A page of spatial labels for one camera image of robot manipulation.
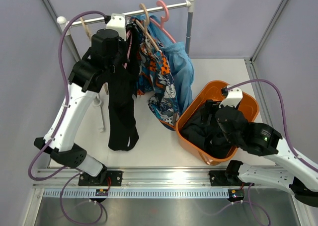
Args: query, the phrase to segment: white rack knob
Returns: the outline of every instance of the white rack knob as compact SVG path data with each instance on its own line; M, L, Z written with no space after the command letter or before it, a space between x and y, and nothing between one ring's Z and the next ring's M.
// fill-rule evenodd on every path
M57 19L56 19L56 22L60 25L60 28L62 31L64 31L66 25L68 24L67 20L65 17L63 16L59 16ZM66 35L69 36L71 34L70 30L68 29L68 31L66 32Z
M188 3L188 12L193 12L195 0L187 0L187 3Z

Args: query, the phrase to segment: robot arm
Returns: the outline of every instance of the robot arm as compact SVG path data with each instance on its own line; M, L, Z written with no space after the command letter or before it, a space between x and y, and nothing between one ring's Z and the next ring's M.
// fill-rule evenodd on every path
M235 99L230 93L227 98ZM298 151L299 157L295 157L286 139L272 127L248 122L243 113L237 110L239 103L233 105L224 102L221 102L215 117L228 142L249 154L269 159L288 171L257 168L231 160L225 172L227 180L236 185L253 182L275 187L295 195L296 199L307 205L318 207L318 173L304 165L299 157L316 168L318 164Z
M34 145L41 149L51 139L62 111L67 107L64 119L45 152L50 154L51 159L57 163L78 168L89 174L96 184L105 180L107 168L75 144L74 140L89 105L100 92L103 84L108 82L109 75L116 70L116 66L127 61L125 41L125 17L121 14L113 14L106 29L98 30L92 36L91 47L82 60L73 66L68 85L69 105L62 104L48 133L34 141Z

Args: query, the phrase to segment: orange basket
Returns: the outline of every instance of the orange basket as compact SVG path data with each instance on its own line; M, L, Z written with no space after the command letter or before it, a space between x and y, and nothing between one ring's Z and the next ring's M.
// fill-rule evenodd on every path
M198 159L205 162L207 165L218 165L221 162L230 160L235 153L237 152L237 147L232 146L227 157L224 159L217 159L200 148L196 147L194 144L185 139L181 134L180 130L192 114L205 103L206 100L211 99L213 101L222 101L225 97L221 94L221 89L226 87L228 84L226 82L216 80L209 82L203 90L198 94L198 96L193 100L190 106L185 110L176 123L175 130L178 134L178 141L180 145L190 152L192 155L196 156ZM253 122L259 113L259 106L257 101L247 93L243 92L243 99L238 108L243 114L244 117L249 121Z

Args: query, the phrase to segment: white metal rod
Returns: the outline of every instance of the white metal rod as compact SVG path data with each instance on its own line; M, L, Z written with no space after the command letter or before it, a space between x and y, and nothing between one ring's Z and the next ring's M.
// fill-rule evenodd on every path
M189 2L183 2L183 3L177 3L177 4L168 5L167 8L168 9L176 9L176 8L181 8L181 7L189 7L190 5L191 4ZM158 7L153 7L153 8L147 9L148 13L158 12L158 11L162 11L162 10L163 10L162 6L158 6ZM138 11L130 11L130 12L123 13L123 15L125 15L126 17L140 15L140 14L144 14L144 11L143 10L138 10ZM86 25L99 23L99 22L104 22L104 17L87 19L87 20L84 21L84 23ZM75 27L75 26L82 26L82 24L81 24L80 21L75 21L75 22L73 22L72 27Z

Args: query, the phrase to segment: pink hanger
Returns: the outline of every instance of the pink hanger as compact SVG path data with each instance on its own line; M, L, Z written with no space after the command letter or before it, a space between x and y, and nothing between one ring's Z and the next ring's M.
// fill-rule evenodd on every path
M172 43L176 43L176 41L174 40L174 38L169 34L169 32L167 32L165 29L164 29L164 23L167 22L169 20L169 11L168 11L168 8L166 6L166 4L162 1L162 0L158 0L156 2L157 6L162 6L163 7L163 10L164 10L164 17L162 16L160 18L160 24L157 23L155 20L153 20L152 18L150 18L150 21L156 25L157 27L159 27L159 29L170 39L170 41Z
M133 43L133 35L131 35L131 31L129 30L127 33L126 33L126 38L128 39L130 37L130 43L129 43L129 47L128 47L128 51L127 51L127 59L129 60L129 56L130 56L130 50L131 50L131 45ZM126 69L127 68L127 64L128 63L125 63L124 64L124 68Z

